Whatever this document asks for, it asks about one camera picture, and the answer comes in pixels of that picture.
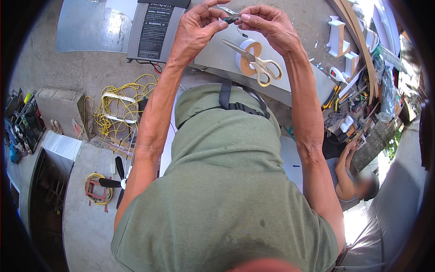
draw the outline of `concrete block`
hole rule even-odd
[[[50,128],[50,120],[57,120],[62,128],[64,135],[71,138],[78,138],[78,135],[73,131],[72,119],[74,118],[81,127],[83,127],[84,119],[84,93],[75,90],[43,88],[36,95],[36,102],[41,112],[42,119],[48,129]],[[88,141],[92,135],[87,127],[82,132],[80,140]]]

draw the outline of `black strap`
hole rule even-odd
[[[259,111],[256,111],[253,108],[250,108],[242,103],[236,102],[236,103],[229,103],[230,102],[230,94],[231,94],[231,85],[232,85],[232,81],[231,80],[225,80],[222,83],[222,87],[221,87],[221,92],[219,94],[219,104],[220,106],[216,106],[216,107],[211,107],[205,110],[202,110],[200,112],[195,113],[194,115],[190,116],[188,119],[186,119],[183,123],[181,123],[177,129],[180,129],[189,119],[191,119],[193,116],[196,116],[197,114],[200,114],[203,111],[208,111],[208,110],[213,110],[213,109],[224,109],[224,110],[239,110],[239,111],[244,111],[248,114],[253,114],[253,115],[259,115],[262,117],[265,117],[267,119],[270,118],[270,113],[267,111],[267,106],[266,103],[261,99],[261,97],[256,94],[251,88],[248,88],[246,86],[243,85],[239,85],[239,84],[234,84],[235,86],[238,87],[242,87],[242,89],[249,93],[253,93],[256,98],[258,99],[258,102],[260,103],[260,107],[262,109],[262,111],[264,112],[261,113]]]
[[[228,105],[230,103],[230,94],[231,94],[232,84],[233,84],[233,81],[231,79],[225,79],[224,82],[222,82],[221,93],[219,94],[219,104],[225,110],[229,110]]]

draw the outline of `hand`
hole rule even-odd
[[[352,141],[348,142],[348,144],[346,145],[346,149],[348,151],[355,152],[357,150],[357,148],[358,148],[358,143],[355,140],[352,140]]]
[[[301,40],[284,11],[266,5],[257,5],[243,9],[235,21],[241,30],[252,30],[263,34],[269,44],[281,56],[303,49]]]
[[[181,16],[169,61],[187,65],[208,44],[211,37],[228,27],[219,21],[229,17],[223,10],[210,8],[230,0],[204,0]]]

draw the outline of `black fan blade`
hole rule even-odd
[[[100,178],[100,185],[108,188],[120,188],[121,182],[113,179]]]
[[[124,179],[124,166],[122,166],[122,159],[120,156],[115,158],[116,169],[121,179]]]
[[[121,189],[121,193],[119,193],[118,203],[116,204],[116,209],[118,209],[119,204],[121,204],[122,197],[124,196],[124,189]]]

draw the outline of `scissors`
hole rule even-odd
[[[234,49],[236,52],[238,52],[240,55],[242,55],[242,57],[246,58],[249,63],[254,66],[256,72],[257,72],[257,82],[258,85],[262,86],[262,87],[266,87],[269,86],[269,84],[271,83],[271,78],[275,79],[275,80],[279,80],[282,77],[282,70],[279,67],[279,65],[274,62],[273,60],[261,60],[260,58],[250,54],[249,52],[246,52],[246,50],[241,49],[240,47],[238,47],[237,45],[222,39],[221,40],[224,44],[228,45],[229,47],[231,47],[232,49]],[[278,68],[279,71],[279,75],[275,76],[274,73],[267,67],[267,65],[269,63],[272,63],[273,65],[275,65],[276,68]],[[266,83],[262,83],[260,81],[260,76],[264,74],[268,77],[268,81]]]

